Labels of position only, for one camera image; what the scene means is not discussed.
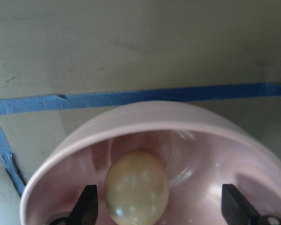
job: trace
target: egg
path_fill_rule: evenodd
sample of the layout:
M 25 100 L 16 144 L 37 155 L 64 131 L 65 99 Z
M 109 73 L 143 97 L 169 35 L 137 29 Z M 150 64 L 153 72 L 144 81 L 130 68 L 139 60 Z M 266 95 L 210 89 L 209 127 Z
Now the egg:
M 163 164 L 138 149 L 118 158 L 105 181 L 105 201 L 118 225 L 153 225 L 167 206 L 169 182 Z

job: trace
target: blue tape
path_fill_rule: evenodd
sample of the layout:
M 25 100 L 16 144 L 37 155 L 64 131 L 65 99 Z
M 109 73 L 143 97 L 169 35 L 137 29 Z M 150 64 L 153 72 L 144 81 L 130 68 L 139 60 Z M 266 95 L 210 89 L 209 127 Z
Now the blue tape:
M 269 96 L 281 96 L 281 85 L 255 83 L 91 94 L 46 95 L 0 100 L 0 115 L 125 105 L 149 100 L 184 102 Z
M 13 152 L 10 145 L 0 127 L 0 158 L 3 165 L 9 174 L 18 194 L 22 196 L 25 187 L 25 181 L 23 180 L 18 167 L 14 161 Z

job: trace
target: blue tape strip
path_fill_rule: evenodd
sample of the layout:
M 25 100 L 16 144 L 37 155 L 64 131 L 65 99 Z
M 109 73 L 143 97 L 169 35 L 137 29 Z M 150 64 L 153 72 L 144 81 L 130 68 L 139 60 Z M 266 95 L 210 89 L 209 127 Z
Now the blue tape strip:
M 18 170 L 18 167 L 14 161 L 13 152 L 10 145 L 0 127 L 0 158 L 3 165 L 9 174 L 18 194 L 22 196 L 25 187 L 25 182 Z
M 0 100 L 0 115 L 125 105 L 149 100 L 183 102 L 269 96 L 281 96 L 281 85 L 256 83 L 91 94 L 46 95 Z

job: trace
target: screw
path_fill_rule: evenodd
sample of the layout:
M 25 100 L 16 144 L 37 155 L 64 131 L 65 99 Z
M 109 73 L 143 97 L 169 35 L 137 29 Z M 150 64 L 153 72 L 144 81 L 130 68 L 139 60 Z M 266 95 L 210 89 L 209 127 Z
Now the screw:
M 267 221 L 270 225 L 280 225 L 279 220 L 275 217 L 269 217 L 267 218 Z

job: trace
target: pink bowl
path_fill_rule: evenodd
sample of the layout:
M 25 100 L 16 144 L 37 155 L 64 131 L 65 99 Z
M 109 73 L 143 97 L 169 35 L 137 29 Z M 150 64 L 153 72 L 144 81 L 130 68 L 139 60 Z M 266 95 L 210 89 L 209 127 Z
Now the pink bowl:
M 170 178 L 170 197 L 157 225 L 225 225 L 221 185 L 234 184 L 263 215 L 281 217 L 281 162 L 245 131 L 208 110 L 150 101 L 118 107 L 66 138 L 24 191 L 22 225 L 66 216 L 85 185 L 96 184 L 96 225 L 114 225 L 104 201 L 104 179 L 124 152 L 154 151 Z

